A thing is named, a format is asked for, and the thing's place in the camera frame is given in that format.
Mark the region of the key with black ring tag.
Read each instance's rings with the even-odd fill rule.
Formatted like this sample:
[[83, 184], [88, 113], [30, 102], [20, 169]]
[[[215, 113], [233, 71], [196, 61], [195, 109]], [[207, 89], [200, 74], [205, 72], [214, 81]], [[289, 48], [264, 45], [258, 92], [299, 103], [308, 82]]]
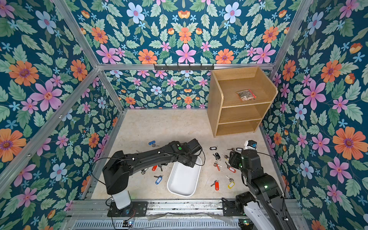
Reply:
[[213, 156], [215, 157], [216, 161], [220, 161], [221, 160], [221, 157], [220, 157], [220, 155], [217, 152], [214, 153]]

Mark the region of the yellow tag key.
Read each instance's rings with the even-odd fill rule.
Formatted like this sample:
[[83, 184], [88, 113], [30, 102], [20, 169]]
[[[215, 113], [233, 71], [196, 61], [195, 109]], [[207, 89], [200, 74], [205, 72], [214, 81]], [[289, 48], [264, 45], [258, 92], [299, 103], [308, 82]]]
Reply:
[[235, 186], [235, 182], [233, 178], [230, 178], [229, 176], [227, 176], [227, 179], [229, 180], [229, 184], [228, 184], [228, 189], [232, 189]]

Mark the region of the white storage tray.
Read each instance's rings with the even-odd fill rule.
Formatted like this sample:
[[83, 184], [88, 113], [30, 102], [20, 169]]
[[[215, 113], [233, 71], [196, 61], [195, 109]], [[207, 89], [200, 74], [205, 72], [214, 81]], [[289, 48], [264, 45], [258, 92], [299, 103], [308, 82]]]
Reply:
[[168, 191], [174, 195], [191, 197], [196, 191], [201, 165], [200, 157], [193, 168], [175, 162], [167, 182]]

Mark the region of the blue tag key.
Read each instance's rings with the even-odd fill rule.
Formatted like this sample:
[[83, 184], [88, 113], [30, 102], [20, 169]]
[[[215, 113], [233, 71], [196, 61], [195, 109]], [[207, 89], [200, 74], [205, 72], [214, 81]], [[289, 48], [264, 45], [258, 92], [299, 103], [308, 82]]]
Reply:
[[159, 175], [159, 176], [154, 176], [156, 178], [156, 181], [155, 181], [155, 184], [156, 185], [159, 185], [160, 182], [163, 180], [163, 176], [162, 175]]
[[149, 146], [152, 146], [153, 148], [157, 147], [158, 145], [156, 144], [156, 141], [151, 141], [149, 142]]

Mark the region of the blue tag key front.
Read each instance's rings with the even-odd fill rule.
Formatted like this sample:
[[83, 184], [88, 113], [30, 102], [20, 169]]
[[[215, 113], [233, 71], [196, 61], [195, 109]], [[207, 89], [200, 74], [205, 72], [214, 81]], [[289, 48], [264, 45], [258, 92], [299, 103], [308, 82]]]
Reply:
[[156, 178], [156, 181], [155, 181], [155, 184], [156, 185], [159, 185], [160, 182], [163, 180], [163, 176], [162, 175], [159, 175], [159, 176], [154, 176]]

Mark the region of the small dark key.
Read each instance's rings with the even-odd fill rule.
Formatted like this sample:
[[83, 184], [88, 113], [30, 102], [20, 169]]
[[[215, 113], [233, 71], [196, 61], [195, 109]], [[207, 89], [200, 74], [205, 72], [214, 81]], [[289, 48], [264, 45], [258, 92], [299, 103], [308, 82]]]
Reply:
[[143, 169], [143, 170], [141, 171], [141, 174], [142, 174], [142, 175], [144, 175], [147, 171], [148, 171], [148, 168]]

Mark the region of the wooden shelf cabinet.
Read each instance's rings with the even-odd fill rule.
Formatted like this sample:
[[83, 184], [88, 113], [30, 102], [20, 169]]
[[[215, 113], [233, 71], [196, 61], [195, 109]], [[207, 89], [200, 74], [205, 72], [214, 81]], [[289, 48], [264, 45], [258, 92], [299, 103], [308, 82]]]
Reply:
[[[237, 91], [250, 89], [255, 100], [242, 102]], [[214, 137], [255, 132], [278, 94], [259, 67], [211, 71], [208, 118]]]

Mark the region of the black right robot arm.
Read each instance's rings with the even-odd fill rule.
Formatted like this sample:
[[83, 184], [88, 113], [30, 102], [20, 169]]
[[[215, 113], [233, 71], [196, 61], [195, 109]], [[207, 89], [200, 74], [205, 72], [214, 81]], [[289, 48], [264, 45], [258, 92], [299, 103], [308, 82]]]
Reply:
[[242, 182], [249, 188], [235, 197], [235, 209], [248, 217], [256, 230], [295, 230], [284, 193], [274, 177], [264, 172], [259, 153], [244, 149], [235, 157]]

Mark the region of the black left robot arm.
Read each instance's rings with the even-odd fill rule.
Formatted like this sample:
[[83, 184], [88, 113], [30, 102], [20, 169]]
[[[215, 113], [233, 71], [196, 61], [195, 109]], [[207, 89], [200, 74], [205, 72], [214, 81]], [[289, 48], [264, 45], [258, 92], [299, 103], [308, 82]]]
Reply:
[[129, 177], [160, 164], [175, 163], [193, 168], [200, 166], [197, 159], [203, 148], [197, 139], [180, 143], [172, 141], [163, 147], [146, 152], [124, 154], [117, 151], [109, 158], [109, 161], [102, 169], [106, 191], [112, 196], [118, 210], [122, 210], [131, 205], [131, 198], [127, 191]]

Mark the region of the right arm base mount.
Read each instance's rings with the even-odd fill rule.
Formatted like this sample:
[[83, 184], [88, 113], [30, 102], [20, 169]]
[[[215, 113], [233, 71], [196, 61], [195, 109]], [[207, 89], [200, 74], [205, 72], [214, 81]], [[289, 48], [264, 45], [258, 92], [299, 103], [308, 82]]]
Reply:
[[252, 197], [241, 197], [235, 200], [221, 199], [224, 216], [260, 216], [261, 209]]

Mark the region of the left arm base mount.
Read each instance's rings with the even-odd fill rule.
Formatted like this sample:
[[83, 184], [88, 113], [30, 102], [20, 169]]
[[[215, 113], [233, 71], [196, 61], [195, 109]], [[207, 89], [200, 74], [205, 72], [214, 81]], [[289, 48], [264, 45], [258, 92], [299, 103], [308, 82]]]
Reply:
[[108, 217], [144, 217], [148, 209], [148, 202], [134, 201], [125, 208], [118, 209], [116, 202], [112, 201], [108, 210]]

